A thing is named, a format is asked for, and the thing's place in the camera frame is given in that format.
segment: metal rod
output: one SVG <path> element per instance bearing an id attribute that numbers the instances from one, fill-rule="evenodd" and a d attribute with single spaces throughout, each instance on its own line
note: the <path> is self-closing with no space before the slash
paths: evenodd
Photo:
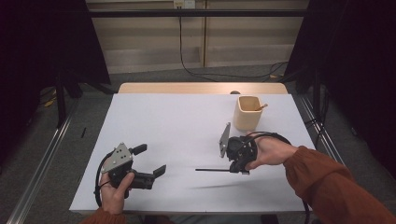
<path id="1" fill-rule="evenodd" d="M 90 9 L 92 18 L 122 17 L 304 17 L 305 9 Z"/>
<path id="2" fill-rule="evenodd" d="M 43 159 L 38 164 L 38 167 L 35 170 L 35 174 L 30 179 L 27 188 L 20 197 L 20 200 L 17 202 L 17 205 L 12 211 L 12 214 L 8 219 L 7 224 L 22 224 L 23 221 L 25 220 L 29 212 L 29 209 L 33 204 L 33 201 L 35 200 L 35 196 L 40 190 L 41 184 L 46 176 L 46 173 L 50 168 L 55 153 L 64 138 L 64 135 L 70 124 L 71 117 L 75 113 L 77 106 L 78 106 L 78 101 L 72 104 L 70 113 L 66 117 L 66 120 L 63 122 L 62 126 L 55 131 L 55 134 L 53 135 L 52 140 L 50 141 L 49 146 L 47 147 Z"/>
<path id="3" fill-rule="evenodd" d="M 315 119 L 315 114 L 313 112 L 313 106 L 311 102 L 308 100 L 307 96 L 302 96 L 301 101 L 303 103 L 305 112 L 307 113 L 310 119 Z M 341 158 L 340 153 L 338 152 L 337 148 L 335 147 L 334 142 L 330 138 L 327 130 L 325 127 L 321 126 L 320 122 L 314 121 L 315 131 L 320 134 L 320 141 L 322 142 L 323 146 L 325 147 L 328 155 L 332 157 L 335 161 L 338 161 L 345 165 L 343 159 Z"/>
<path id="4" fill-rule="evenodd" d="M 225 169 L 195 169 L 195 171 L 230 172 L 230 170 Z"/>

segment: black cable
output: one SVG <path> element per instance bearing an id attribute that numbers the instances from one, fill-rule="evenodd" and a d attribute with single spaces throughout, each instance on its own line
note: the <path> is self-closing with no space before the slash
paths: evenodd
<path id="1" fill-rule="evenodd" d="M 268 132 L 252 132 L 252 133 L 248 133 L 247 135 L 245 135 L 245 137 L 248 137 L 248 136 L 250 136 L 250 135 L 252 135 L 254 133 L 268 133 Z"/>
<path id="2" fill-rule="evenodd" d="M 190 75 L 192 75 L 193 77 L 199 77 L 199 78 L 204 78 L 206 80 L 209 81 L 214 81 L 214 82 L 218 82 L 215 79 L 209 78 L 209 77 L 202 77 L 202 76 L 217 76 L 217 77 L 245 77 L 245 76 L 238 76 L 238 75 L 230 75 L 230 74 L 218 74 L 218 73 L 194 73 L 192 71 L 190 71 L 189 69 L 187 69 L 187 67 L 184 64 L 183 61 L 183 53 L 182 53 L 182 35 L 181 35 L 181 17 L 178 18 L 178 24 L 179 24 L 179 46 L 180 46 L 180 60 L 181 60 L 181 65 L 183 66 L 184 70 L 186 72 L 188 72 Z M 245 77 L 245 78 L 256 78 L 256 77 L 266 77 L 265 80 L 263 80 L 262 82 L 267 81 L 268 79 L 270 79 L 270 76 L 278 69 L 280 69 L 284 64 L 287 64 L 288 62 L 282 62 L 282 63 L 274 63 L 271 65 L 270 71 L 267 74 L 264 75 L 259 75 L 259 76 L 254 76 L 254 77 Z"/>
<path id="3" fill-rule="evenodd" d="M 309 219 L 311 217 L 311 212 L 309 211 L 308 203 L 303 200 L 304 210 L 305 210 L 305 222 L 304 224 L 309 223 Z"/>
<path id="4" fill-rule="evenodd" d="M 249 138 L 246 142 L 244 142 L 244 144 L 242 144 L 242 146 L 239 148 L 241 149 L 242 147 L 246 146 L 248 143 L 250 143 L 251 141 L 255 140 L 256 138 L 260 138 L 260 137 L 270 137 L 272 135 L 272 133 L 267 133 L 267 132 L 254 132 L 254 133 L 259 133 L 255 136 L 252 136 L 251 138 Z"/>
<path id="5" fill-rule="evenodd" d="M 102 207 L 102 200 L 100 198 L 100 188 L 104 185 L 104 184 L 99 185 L 99 175 L 100 175 L 100 171 L 102 170 L 103 164 L 109 157 L 111 157 L 112 154 L 113 152 L 110 152 L 102 159 L 102 161 L 99 164 L 98 170 L 96 172 L 95 191 L 93 193 L 95 194 L 95 200 L 99 207 Z"/>

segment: orange sleeve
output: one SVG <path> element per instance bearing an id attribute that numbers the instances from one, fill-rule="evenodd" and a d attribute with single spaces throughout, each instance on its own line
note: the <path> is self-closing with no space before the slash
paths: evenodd
<path id="1" fill-rule="evenodd" d="M 111 215 L 105 212 L 102 207 L 98 208 L 95 213 L 85 218 L 80 224 L 125 224 L 125 215 Z"/>
<path id="2" fill-rule="evenodd" d="M 396 217 L 330 157 L 299 147 L 284 165 L 296 195 L 323 223 L 396 223 Z"/>

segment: cup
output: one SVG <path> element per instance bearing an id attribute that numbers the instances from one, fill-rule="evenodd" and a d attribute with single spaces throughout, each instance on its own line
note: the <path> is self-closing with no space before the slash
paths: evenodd
<path id="1" fill-rule="evenodd" d="M 262 116 L 262 103 L 257 96 L 239 96 L 233 113 L 233 126 L 240 131 L 254 131 Z"/>

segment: white paper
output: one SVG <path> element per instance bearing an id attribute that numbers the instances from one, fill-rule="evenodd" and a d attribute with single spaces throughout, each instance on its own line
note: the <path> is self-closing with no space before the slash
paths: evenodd
<path id="1" fill-rule="evenodd" d="M 258 95 L 264 108 L 257 131 L 279 133 L 294 146 L 314 148 L 297 107 L 288 94 Z M 227 122 L 230 136 L 245 134 L 233 126 L 238 95 L 116 94 L 107 112 L 91 159 L 70 210 L 97 209 L 92 194 L 102 158 L 120 142 L 127 147 L 148 144 L 134 156 L 136 171 L 152 173 L 166 164 L 153 188 L 132 189 L 125 211 L 153 214 L 263 213 L 304 211 L 285 177 L 283 165 L 262 166 L 250 175 L 197 172 L 196 168 L 228 169 L 219 156 L 219 139 Z"/>

